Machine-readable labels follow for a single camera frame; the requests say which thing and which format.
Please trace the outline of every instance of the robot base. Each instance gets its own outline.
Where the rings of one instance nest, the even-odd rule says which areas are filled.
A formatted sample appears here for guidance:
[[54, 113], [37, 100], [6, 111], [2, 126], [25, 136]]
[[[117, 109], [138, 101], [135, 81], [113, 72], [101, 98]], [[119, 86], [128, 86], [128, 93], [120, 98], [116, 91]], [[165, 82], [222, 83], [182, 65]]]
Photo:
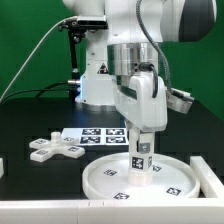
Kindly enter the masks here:
[[83, 172], [83, 190], [89, 199], [150, 200], [198, 197], [200, 184], [187, 164], [171, 157], [153, 155], [153, 179], [149, 186], [128, 181], [129, 154], [102, 157]]
[[114, 105], [94, 105], [83, 102], [79, 97], [75, 99], [76, 108], [89, 110], [93, 112], [114, 112], [117, 111]]

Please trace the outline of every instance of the black and white pattern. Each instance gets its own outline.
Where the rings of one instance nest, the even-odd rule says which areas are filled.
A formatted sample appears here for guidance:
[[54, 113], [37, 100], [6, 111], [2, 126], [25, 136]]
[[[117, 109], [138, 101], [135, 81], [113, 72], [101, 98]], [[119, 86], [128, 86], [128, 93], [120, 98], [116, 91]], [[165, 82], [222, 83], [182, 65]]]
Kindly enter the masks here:
[[117, 171], [114, 171], [114, 170], [106, 170], [104, 172], [104, 174], [111, 176], [111, 177], [114, 176], [116, 173], [117, 173]]
[[100, 143], [100, 137], [81, 137], [80, 144], [99, 144]]
[[74, 138], [67, 137], [67, 138], [64, 138], [63, 140], [66, 142], [71, 142], [74, 140]]
[[170, 188], [166, 191], [166, 193], [168, 193], [168, 194], [172, 194], [172, 195], [174, 195], [174, 196], [178, 196], [178, 195], [181, 193], [181, 190], [176, 189], [176, 188], [173, 188], [173, 187], [170, 187]]
[[160, 167], [160, 166], [153, 165], [152, 167], [153, 167], [153, 171], [155, 171], [155, 172], [159, 172], [160, 170], [162, 170], [162, 167]]
[[40, 150], [40, 151], [36, 152], [36, 154], [41, 155], [41, 156], [43, 156], [43, 155], [45, 155], [47, 153], [48, 153], [48, 151], [45, 151], [45, 150]]
[[75, 147], [75, 146], [68, 149], [68, 151], [70, 151], [70, 152], [76, 152], [78, 150], [79, 150], [79, 147]]
[[116, 194], [114, 196], [114, 198], [117, 199], [117, 200], [127, 200], [129, 197], [130, 197], [130, 195], [127, 195], [127, 194], [124, 194], [124, 193], [121, 193], [121, 192], [119, 192], [118, 194]]
[[64, 128], [63, 140], [68, 145], [128, 145], [127, 132], [125, 128]]
[[47, 142], [47, 140], [44, 140], [44, 139], [37, 139], [34, 143], [39, 144], [39, 145], [42, 145], [42, 144], [44, 144], [44, 143], [46, 143], [46, 142]]
[[82, 135], [101, 135], [100, 128], [84, 128]]
[[106, 135], [124, 135], [124, 129], [106, 129]]
[[151, 166], [152, 166], [152, 156], [150, 156], [148, 160], [148, 167], [151, 167]]
[[132, 157], [132, 168], [143, 170], [144, 160], [137, 157]]
[[125, 137], [106, 137], [107, 144], [121, 144], [126, 143]]

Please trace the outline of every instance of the wall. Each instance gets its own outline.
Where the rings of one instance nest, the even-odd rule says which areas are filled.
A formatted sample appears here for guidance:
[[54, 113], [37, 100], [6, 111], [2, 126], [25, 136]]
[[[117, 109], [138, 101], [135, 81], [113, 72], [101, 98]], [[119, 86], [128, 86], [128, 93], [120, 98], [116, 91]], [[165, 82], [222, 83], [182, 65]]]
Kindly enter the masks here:
[[[213, 30], [198, 43], [163, 43], [173, 87], [188, 90], [224, 120], [224, 1], [217, 0], [218, 18]], [[59, 20], [70, 16], [61, 0], [1, 0], [0, 94], [41, 37]], [[79, 63], [84, 70], [83, 51]], [[66, 31], [55, 30], [32, 58], [10, 93], [44, 88], [70, 78]], [[21, 96], [34, 96], [29, 93]], [[67, 96], [49, 93], [45, 96]]]

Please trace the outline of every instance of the white plastic piece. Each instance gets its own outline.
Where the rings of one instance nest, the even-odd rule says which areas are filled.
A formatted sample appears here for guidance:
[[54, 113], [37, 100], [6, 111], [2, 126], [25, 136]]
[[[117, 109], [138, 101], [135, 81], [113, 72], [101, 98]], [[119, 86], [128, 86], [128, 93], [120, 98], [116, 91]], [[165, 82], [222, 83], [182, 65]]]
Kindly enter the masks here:
[[153, 178], [154, 133], [140, 134], [139, 129], [131, 128], [129, 140], [129, 183], [139, 187], [148, 186]]
[[84, 148], [75, 146], [78, 142], [76, 138], [61, 138], [60, 132], [52, 132], [51, 141], [37, 139], [30, 143], [30, 148], [38, 149], [31, 153], [30, 159], [37, 162], [44, 162], [55, 154], [63, 154], [77, 159], [85, 154]]
[[3, 174], [4, 174], [3, 159], [0, 158], [0, 178], [3, 176]]
[[166, 93], [163, 80], [158, 78], [158, 94], [153, 98], [153, 74], [140, 72], [132, 76], [129, 88], [136, 91], [137, 99], [127, 96], [113, 80], [117, 110], [143, 132], [163, 131], [167, 125]]
[[[190, 97], [190, 93], [178, 90], [178, 92], [183, 93], [185, 96]], [[192, 106], [192, 102], [183, 101], [176, 96], [173, 96], [169, 91], [166, 91], [167, 107], [171, 110], [187, 114]]]
[[153, 179], [149, 186], [136, 187], [128, 181], [129, 154], [102, 157], [83, 172], [83, 190], [89, 199], [144, 200], [197, 197], [200, 184], [187, 164], [154, 154]]
[[0, 201], [1, 224], [223, 224], [218, 199]]
[[200, 180], [206, 198], [224, 198], [224, 186], [201, 156], [191, 157], [190, 166]]
[[[136, 0], [106, 0], [105, 14], [108, 19], [108, 45], [148, 42], [136, 18]], [[143, 1], [141, 12], [145, 26], [155, 42], [162, 42], [160, 21], [162, 1]]]

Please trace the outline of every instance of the white block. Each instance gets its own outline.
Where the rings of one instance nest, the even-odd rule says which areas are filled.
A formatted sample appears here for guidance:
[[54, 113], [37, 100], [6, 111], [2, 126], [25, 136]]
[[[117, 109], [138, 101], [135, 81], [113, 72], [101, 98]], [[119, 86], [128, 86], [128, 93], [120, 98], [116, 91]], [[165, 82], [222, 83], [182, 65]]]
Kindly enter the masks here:
[[224, 186], [201, 156], [191, 157], [191, 168], [206, 198], [224, 198]]
[[4, 168], [3, 168], [3, 159], [0, 159], [0, 178], [4, 174]]

